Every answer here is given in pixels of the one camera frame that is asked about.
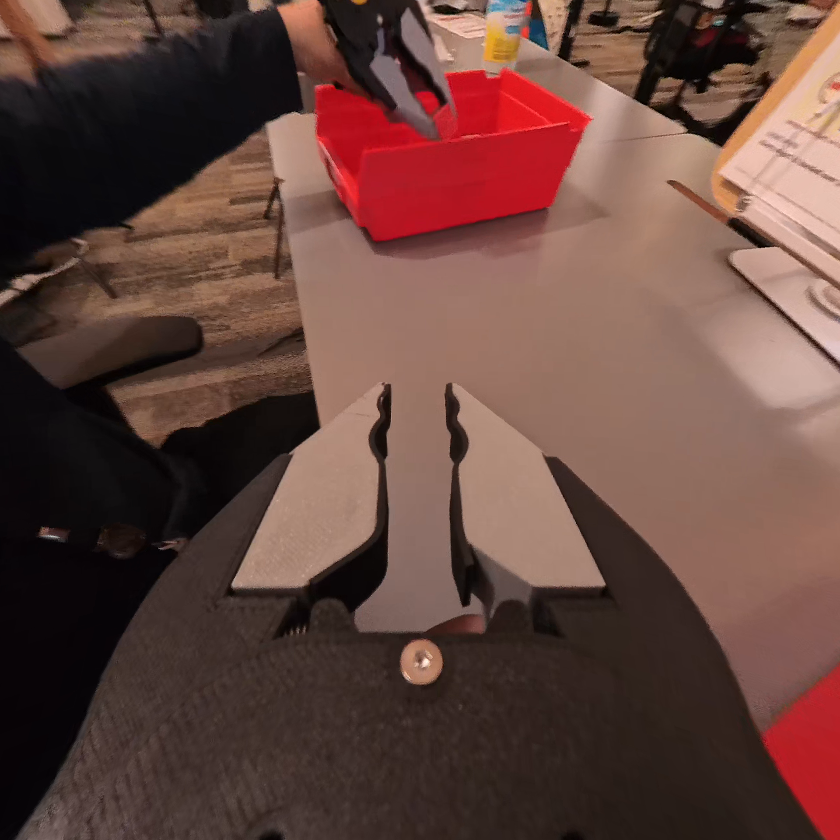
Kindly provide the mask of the disinfecting wipes canister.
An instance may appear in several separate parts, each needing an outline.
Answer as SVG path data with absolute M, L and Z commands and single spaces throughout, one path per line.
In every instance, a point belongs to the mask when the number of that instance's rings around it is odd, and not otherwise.
M 520 53 L 521 30 L 530 23 L 529 0 L 489 0 L 484 6 L 484 53 L 487 73 L 513 68 Z

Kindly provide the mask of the black office chair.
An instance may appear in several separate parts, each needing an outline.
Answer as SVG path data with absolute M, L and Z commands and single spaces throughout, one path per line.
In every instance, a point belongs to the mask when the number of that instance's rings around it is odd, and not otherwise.
M 767 74 L 758 78 L 756 96 L 740 100 L 736 108 L 716 120 L 693 116 L 684 105 L 690 89 L 694 95 L 714 85 L 714 74 L 728 67 L 751 68 L 761 59 L 762 38 L 750 27 L 750 16 L 771 12 L 771 3 L 658 3 L 645 41 L 645 67 L 638 74 L 633 101 L 650 108 L 650 100 L 665 80 L 678 82 L 675 95 L 653 110 L 682 126 L 688 135 L 720 141 L 733 131 L 770 89 Z

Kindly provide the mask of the person's left hand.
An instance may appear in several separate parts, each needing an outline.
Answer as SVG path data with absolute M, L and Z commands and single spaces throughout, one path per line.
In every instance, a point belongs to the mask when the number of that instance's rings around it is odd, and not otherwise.
M 297 73 L 307 74 L 313 84 L 329 84 L 366 100 L 366 93 L 352 82 L 337 51 L 318 0 L 278 4 L 275 12 L 286 30 Z

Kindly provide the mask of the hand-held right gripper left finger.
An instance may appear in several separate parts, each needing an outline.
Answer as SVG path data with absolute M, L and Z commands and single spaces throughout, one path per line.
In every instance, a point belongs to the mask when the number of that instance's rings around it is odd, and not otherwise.
M 235 595 L 370 597 L 388 568 L 392 388 L 374 384 L 286 458 Z

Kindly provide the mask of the round badge reel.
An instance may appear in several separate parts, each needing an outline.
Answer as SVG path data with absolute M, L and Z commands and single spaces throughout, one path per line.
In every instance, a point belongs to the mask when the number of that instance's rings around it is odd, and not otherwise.
M 109 560 L 134 560 L 146 546 L 146 533 L 132 524 L 107 524 L 99 532 L 93 552 Z

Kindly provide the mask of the red plastic bin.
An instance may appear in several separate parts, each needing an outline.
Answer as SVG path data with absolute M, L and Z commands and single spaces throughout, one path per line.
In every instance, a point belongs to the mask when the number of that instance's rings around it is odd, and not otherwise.
M 840 838 L 840 669 L 816 683 L 762 736 L 783 782 L 826 840 Z
M 592 116 L 501 71 L 446 73 L 456 131 L 411 128 L 331 85 L 316 89 L 316 141 L 331 185 L 373 242 L 548 209 Z

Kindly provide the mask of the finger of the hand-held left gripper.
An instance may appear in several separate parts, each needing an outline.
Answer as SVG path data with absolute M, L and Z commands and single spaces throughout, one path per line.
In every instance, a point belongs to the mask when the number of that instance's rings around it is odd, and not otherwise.
M 418 101 L 418 93 L 425 90 L 425 78 L 411 58 L 376 48 L 370 59 L 370 80 L 374 82 L 374 100 L 383 104 L 389 116 L 411 128 L 425 141 L 441 141 L 433 116 Z
M 411 58 L 415 64 L 422 71 L 425 90 L 418 93 L 418 101 L 433 116 L 441 141 L 454 139 L 456 104 L 443 64 L 437 58 L 433 38 L 425 25 L 425 16 L 418 3 L 406 3 L 404 6 L 400 53 Z

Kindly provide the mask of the person's left forearm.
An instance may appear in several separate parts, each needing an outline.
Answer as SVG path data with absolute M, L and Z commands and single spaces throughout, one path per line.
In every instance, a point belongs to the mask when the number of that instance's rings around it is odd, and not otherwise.
M 0 256 L 118 227 L 301 110 L 278 12 L 0 85 Z

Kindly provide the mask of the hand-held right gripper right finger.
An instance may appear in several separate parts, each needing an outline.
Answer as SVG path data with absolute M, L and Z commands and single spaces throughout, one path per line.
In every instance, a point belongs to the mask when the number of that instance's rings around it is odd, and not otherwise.
M 461 605 L 599 597 L 603 575 L 545 454 L 470 396 L 445 386 L 449 552 Z

